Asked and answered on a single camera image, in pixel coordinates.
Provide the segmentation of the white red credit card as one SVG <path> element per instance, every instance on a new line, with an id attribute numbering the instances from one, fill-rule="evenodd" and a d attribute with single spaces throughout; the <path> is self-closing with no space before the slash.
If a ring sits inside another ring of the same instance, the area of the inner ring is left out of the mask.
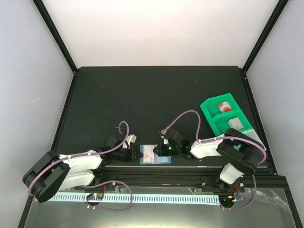
<path id="1" fill-rule="evenodd" d="M 155 162 L 155 154 L 153 152 L 154 145 L 144 145 L 142 147 L 143 163 L 154 163 Z"/>

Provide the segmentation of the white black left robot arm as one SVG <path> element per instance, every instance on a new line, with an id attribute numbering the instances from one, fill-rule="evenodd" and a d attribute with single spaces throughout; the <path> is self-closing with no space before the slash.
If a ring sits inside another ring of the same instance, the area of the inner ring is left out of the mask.
<path id="1" fill-rule="evenodd" d="M 56 155 L 47 152 L 22 178 L 38 202 L 46 202 L 57 192 L 77 186 L 88 186 L 92 190 L 102 184 L 101 176 L 94 173 L 100 167 L 120 162 L 140 160 L 143 153 L 134 148 L 136 136 L 126 140 L 121 134 L 114 134 L 102 146 L 84 153 Z"/>

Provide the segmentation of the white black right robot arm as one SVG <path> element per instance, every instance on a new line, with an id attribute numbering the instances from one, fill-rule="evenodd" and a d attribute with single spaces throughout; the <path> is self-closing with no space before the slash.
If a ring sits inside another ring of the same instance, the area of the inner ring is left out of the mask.
<path id="1" fill-rule="evenodd" d="M 156 145 L 153 153 L 158 157 L 177 156 L 188 160 L 220 157 L 226 164 L 217 177 L 205 178 L 202 187 L 213 192 L 232 192 L 233 184 L 241 177 L 255 174 L 267 157 L 263 144 L 246 134 L 229 128 L 223 135 L 209 139 L 187 140 L 176 130 L 162 134 L 164 143 Z"/>

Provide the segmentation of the left controller circuit board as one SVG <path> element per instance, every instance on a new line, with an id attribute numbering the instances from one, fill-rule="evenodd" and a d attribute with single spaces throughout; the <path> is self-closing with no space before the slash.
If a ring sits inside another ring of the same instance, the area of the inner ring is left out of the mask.
<path id="1" fill-rule="evenodd" d="M 102 200 L 104 197 L 103 193 L 90 193 L 86 199 L 87 200 Z"/>

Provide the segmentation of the controller circuit board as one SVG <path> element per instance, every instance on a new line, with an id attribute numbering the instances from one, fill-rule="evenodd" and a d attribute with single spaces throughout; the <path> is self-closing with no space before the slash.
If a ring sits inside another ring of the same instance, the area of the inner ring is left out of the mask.
<path id="1" fill-rule="evenodd" d="M 104 197 L 103 193 L 90 193 L 86 199 L 87 200 L 102 200 Z"/>
<path id="2" fill-rule="evenodd" d="M 243 200 L 244 197 L 242 195 L 219 195 L 218 199 L 220 202 L 236 202 Z"/>

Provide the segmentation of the green divided storage bin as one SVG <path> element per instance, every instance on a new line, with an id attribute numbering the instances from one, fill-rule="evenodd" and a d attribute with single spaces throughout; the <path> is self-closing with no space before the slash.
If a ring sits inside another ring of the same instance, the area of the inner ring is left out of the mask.
<path id="1" fill-rule="evenodd" d="M 227 101 L 230 104 L 232 111 L 225 113 L 220 112 L 218 104 L 224 101 Z M 261 139 L 253 129 L 251 123 L 246 118 L 245 114 L 231 93 L 208 98 L 202 104 L 200 104 L 200 108 L 203 111 L 215 136 L 223 135 L 230 128 L 228 121 L 232 118 L 238 117 L 244 126 L 244 130 L 240 130 L 240 132 L 257 142 L 262 143 Z"/>

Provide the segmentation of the right controller circuit board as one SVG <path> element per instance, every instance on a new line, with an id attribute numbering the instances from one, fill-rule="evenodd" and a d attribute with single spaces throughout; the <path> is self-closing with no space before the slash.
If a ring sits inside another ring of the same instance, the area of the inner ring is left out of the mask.
<path id="1" fill-rule="evenodd" d="M 218 199 L 220 202 L 236 202 L 243 200 L 244 197 L 242 195 L 219 195 Z"/>

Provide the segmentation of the black right side rail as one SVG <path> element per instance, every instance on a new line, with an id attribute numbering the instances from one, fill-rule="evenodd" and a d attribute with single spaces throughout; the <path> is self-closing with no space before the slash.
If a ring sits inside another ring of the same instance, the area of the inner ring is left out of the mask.
<path id="1" fill-rule="evenodd" d="M 270 164 L 271 164 L 270 167 L 272 169 L 272 173 L 273 173 L 274 176 L 277 176 L 278 175 L 277 174 L 277 168 L 276 168 L 274 158 L 272 156 L 272 153 L 271 153 L 271 150 L 270 150 L 270 147 L 269 147 L 268 140 L 266 138 L 266 133 L 265 133 L 265 130 L 263 128 L 263 124 L 262 124 L 262 121 L 261 121 L 261 118 L 260 118 L 260 115 L 259 115 L 259 112 L 258 112 L 258 108 L 257 108 L 256 102 L 255 102 L 255 99 L 254 99 L 254 96 L 253 96 L 253 93 L 252 93 L 252 89 L 251 89 L 250 84 L 249 84 L 249 80 L 248 80 L 248 77 L 247 77 L 247 72 L 244 71 L 241 68 L 239 70 L 241 72 L 242 82 L 243 82 L 243 85 L 244 85 L 244 88 L 245 88 L 245 91 L 246 91 L 246 94 L 247 94 L 247 99 L 249 101 L 249 106 L 251 108 L 251 112 L 252 112 L 253 119 L 254 119 L 254 122 L 255 122 L 257 135 L 261 139 L 263 145 L 266 147 L 266 153 L 267 153 L 267 159 L 266 160 L 268 162 L 270 162 Z"/>

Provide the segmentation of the black aluminium front rail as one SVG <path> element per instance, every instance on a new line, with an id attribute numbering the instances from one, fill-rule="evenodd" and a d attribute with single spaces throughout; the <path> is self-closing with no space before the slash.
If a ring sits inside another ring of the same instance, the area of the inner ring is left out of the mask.
<path id="1" fill-rule="evenodd" d="M 203 167 L 121 167 L 106 166 L 94 171 L 95 177 L 89 186 L 97 185 L 105 181 L 121 181 L 130 187 L 198 187 L 203 181 L 214 180 L 218 177 L 221 168 Z M 280 188 L 289 191 L 289 185 L 285 176 L 279 176 L 271 169 L 258 168 L 254 174 L 256 187 Z M 243 187 L 252 188 L 253 178 L 244 176 L 241 178 Z"/>

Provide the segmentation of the black left side rail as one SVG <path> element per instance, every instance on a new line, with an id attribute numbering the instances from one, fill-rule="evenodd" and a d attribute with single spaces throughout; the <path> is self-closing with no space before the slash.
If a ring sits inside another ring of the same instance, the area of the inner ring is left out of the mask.
<path id="1" fill-rule="evenodd" d="M 74 92 L 74 89 L 75 89 L 75 86 L 76 86 L 76 81 L 77 81 L 77 78 L 78 78 L 78 71 L 79 71 L 79 69 L 77 69 L 73 73 L 72 82 L 71 82 L 70 88 L 68 90 L 66 101 L 64 103 L 62 114 L 60 116 L 59 123 L 58 123 L 58 126 L 57 126 L 57 130 L 56 130 L 56 133 L 55 133 L 55 137 L 54 137 L 54 140 L 53 140 L 52 145 L 51 145 L 51 150 L 52 151 L 56 151 L 57 147 L 58 147 L 58 143 L 59 143 L 59 139 L 60 139 L 62 129 L 63 129 L 63 126 L 64 126 L 64 122 L 65 122 L 65 119 L 66 119 L 66 115 L 67 115 L 69 105 L 70 105 L 70 102 L 71 102 L 71 99 L 72 99 L 72 96 L 73 96 L 73 92 Z M 22 212 L 22 215 L 21 215 L 21 218 L 20 218 L 20 221 L 19 221 L 19 224 L 18 224 L 18 228 L 24 228 L 33 200 L 34 200 L 33 196 L 28 196 L 28 199 L 26 201 L 24 210 Z"/>

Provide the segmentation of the black rear left frame post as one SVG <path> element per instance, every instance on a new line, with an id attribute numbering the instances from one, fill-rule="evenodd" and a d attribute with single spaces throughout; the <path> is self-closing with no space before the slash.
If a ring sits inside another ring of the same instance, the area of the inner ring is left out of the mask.
<path id="1" fill-rule="evenodd" d="M 57 46 L 59 47 L 67 64 L 69 65 L 71 71 L 75 74 L 78 69 L 77 69 L 58 29 L 56 28 L 56 26 L 52 20 L 52 17 L 50 16 L 44 2 L 42 0 L 33 0 L 33 3 L 35 4 L 37 10 L 39 11 L 44 23 L 46 24 L 48 30 L 50 31 L 53 39 L 55 40 Z"/>

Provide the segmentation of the black frame post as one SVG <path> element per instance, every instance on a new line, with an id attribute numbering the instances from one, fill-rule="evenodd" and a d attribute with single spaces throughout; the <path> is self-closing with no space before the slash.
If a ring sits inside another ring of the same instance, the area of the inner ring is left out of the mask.
<path id="1" fill-rule="evenodd" d="M 39 11 L 44 23 L 46 24 L 48 30 L 50 31 L 53 39 L 55 40 L 57 46 L 59 47 L 67 64 L 69 65 L 71 71 L 75 74 L 78 69 L 77 69 L 58 29 L 56 28 L 56 26 L 52 20 L 52 17 L 50 16 L 44 2 L 42 0 L 33 0 L 33 3 L 35 4 L 37 10 Z"/>
<path id="2" fill-rule="evenodd" d="M 274 25 L 278 21 L 279 17 L 281 16 L 283 10 L 285 9 L 286 5 L 288 4 L 289 0 L 279 0 L 271 13 L 266 25 L 264 26 L 261 34 L 259 35 L 253 49 L 251 50 L 244 66 L 242 67 L 242 71 L 247 73 L 250 69 L 251 65 L 253 64 L 254 60 L 256 59 L 259 51 L 261 50 L 263 44 L 265 43 L 266 39 L 268 38 L 269 34 L 271 33 Z"/>

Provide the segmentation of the black rear right frame post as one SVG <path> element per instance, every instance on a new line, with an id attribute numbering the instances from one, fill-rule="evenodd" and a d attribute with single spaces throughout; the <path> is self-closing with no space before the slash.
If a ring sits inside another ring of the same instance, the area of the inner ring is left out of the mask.
<path id="1" fill-rule="evenodd" d="M 283 10 L 285 9 L 286 5 L 288 4 L 289 0 L 279 0 L 271 13 L 266 25 L 264 26 L 261 34 L 259 35 L 253 49 L 251 50 L 244 66 L 242 67 L 242 71 L 247 73 L 250 69 L 251 65 L 253 64 L 254 60 L 256 59 L 259 51 L 261 50 L 263 44 L 265 43 L 266 39 L 268 38 L 269 34 L 271 33 L 274 25 L 278 21 L 279 17 L 281 16 Z"/>

